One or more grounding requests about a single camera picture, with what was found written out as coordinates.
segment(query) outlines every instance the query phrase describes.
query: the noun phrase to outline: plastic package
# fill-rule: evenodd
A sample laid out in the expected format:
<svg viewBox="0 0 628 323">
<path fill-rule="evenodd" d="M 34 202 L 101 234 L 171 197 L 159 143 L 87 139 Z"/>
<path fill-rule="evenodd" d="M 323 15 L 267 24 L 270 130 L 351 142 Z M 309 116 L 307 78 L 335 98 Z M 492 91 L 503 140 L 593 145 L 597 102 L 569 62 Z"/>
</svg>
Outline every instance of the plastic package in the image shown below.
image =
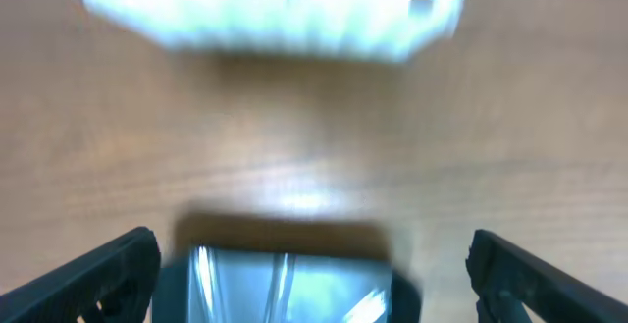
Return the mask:
<svg viewBox="0 0 628 323">
<path fill-rule="evenodd" d="M 451 35 L 463 0 L 83 0 L 168 49 L 403 62 Z"/>
</svg>

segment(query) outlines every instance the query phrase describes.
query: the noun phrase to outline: black object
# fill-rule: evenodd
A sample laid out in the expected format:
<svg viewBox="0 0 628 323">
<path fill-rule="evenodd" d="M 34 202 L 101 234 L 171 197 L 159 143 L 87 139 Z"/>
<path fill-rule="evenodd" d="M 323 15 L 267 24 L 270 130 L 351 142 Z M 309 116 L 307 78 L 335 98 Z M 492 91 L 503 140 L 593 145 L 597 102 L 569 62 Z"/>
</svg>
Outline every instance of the black object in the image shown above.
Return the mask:
<svg viewBox="0 0 628 323">
<path fill-rule="evenodd" d="M 0 296 L 0 322 L 143 322 L 160 260 L 153 233 L 136 228 Z"/>
<path fill-rule="evenodd" d="M 527 323 L 522 302 L 546 322 L 628 322 L 628 306 L 489 231 L 478 230 L 466 261 L 480 297 L 480 323 Z"/>
</svg>

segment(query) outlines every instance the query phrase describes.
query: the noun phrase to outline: white plastic container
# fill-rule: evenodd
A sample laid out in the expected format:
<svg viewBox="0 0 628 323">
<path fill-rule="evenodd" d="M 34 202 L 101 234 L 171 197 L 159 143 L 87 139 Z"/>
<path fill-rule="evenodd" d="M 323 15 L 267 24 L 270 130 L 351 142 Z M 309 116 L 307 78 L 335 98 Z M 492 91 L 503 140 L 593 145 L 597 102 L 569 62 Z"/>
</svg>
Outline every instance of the white plastic container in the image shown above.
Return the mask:
<svg viewBox="0 0 628 323">
<path fill-rule="evenodd" d="M 453 33 L 463 0 L 83 0 L 169 49 L 403 62 Z"/>
</svg>

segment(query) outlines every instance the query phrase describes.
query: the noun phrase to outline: wood grain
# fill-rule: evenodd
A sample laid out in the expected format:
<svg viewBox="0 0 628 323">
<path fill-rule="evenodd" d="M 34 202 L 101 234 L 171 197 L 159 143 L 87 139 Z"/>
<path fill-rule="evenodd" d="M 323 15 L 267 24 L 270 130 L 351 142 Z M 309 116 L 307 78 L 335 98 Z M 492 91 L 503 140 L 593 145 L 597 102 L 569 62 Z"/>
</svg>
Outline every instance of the wood grain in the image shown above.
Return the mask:
<svg viewBox="0 0 628 323">
<path fill-rule="evenodd" d="M 0 292 L 138 225 L 169 256 L 193 208 L 375 224 L 424 322 L 476 320 L 477 228 L 628 301 L 627 1 L 467 0 L 383 67 L 168 53 L 80 0 L 0 0 Z"/>
</svg>

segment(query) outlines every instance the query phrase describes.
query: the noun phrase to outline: wooden surface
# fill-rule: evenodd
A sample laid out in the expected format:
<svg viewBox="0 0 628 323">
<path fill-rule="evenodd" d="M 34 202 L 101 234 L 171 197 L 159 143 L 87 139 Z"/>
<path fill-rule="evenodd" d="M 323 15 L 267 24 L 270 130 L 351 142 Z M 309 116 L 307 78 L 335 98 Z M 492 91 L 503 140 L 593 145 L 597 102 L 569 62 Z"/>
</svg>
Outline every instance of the wooden surface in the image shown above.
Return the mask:
<svg viewBox="0 0 628 323">
<path fill-rule="evenodd" d="M 168 256 L 194 209 L 374 224 L 424 322 L 475 321 L 477 228 L 628 301 L 626 2 L 467 0 L 391 68 L 169 54 L 1 0 L 0 292 L 138 225 Z"/>
</svg>

